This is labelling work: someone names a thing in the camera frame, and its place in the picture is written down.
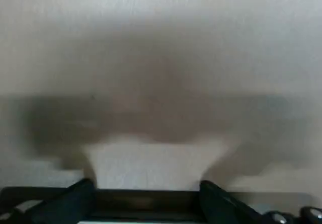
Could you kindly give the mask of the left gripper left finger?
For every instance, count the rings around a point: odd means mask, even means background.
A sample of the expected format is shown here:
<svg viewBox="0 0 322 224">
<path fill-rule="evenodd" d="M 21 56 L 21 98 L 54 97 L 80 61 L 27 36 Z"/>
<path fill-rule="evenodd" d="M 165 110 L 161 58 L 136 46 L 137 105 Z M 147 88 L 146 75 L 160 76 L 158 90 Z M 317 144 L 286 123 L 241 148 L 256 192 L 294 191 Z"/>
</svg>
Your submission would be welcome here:
<svg viewBox="0 0 322 224">
<path fill-rule="evenodd" d="M 1 208 L 1 223 L 79 223 L 95 209 L 95 191 L 92 180 L 82 179 L 24 212 Z"/>
</svg>

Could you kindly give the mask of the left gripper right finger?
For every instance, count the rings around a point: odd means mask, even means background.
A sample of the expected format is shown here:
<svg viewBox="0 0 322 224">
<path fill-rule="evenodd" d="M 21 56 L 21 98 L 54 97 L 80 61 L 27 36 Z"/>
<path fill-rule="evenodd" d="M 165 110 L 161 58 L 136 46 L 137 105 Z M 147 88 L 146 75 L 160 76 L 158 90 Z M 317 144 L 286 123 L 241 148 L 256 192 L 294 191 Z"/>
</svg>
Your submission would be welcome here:
<svg viewBox="0 0 322 224">
<path fill-rule="evenodd" d="M 200 207 L 208 223 L 321 223 L 321 208 L 304 206 L 299 215 L 257 212 L 211 181 L 200 182 Z"/>
</svg>

